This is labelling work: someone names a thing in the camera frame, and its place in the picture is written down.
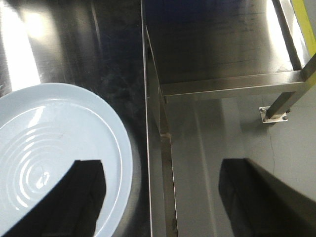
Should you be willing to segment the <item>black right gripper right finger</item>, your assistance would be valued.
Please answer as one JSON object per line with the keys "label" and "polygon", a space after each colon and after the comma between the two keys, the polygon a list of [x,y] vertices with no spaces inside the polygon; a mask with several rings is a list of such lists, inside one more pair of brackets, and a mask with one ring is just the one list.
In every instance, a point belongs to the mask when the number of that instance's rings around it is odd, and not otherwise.
{"label": "black right gripper right finger", "polygon": [[219,193],[236,237],[314,237],[316,203],[248,158],[226,158]]}

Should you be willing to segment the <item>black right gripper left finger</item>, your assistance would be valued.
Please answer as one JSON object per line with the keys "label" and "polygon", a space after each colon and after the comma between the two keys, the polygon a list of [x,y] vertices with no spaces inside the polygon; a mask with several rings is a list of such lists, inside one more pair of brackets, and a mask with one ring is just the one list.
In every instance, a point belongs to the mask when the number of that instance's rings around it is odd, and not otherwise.
{"label": "black right gripper left finger", "polygon": [[106,195],[100,160],[76,160],[5,237],[92,237]]}

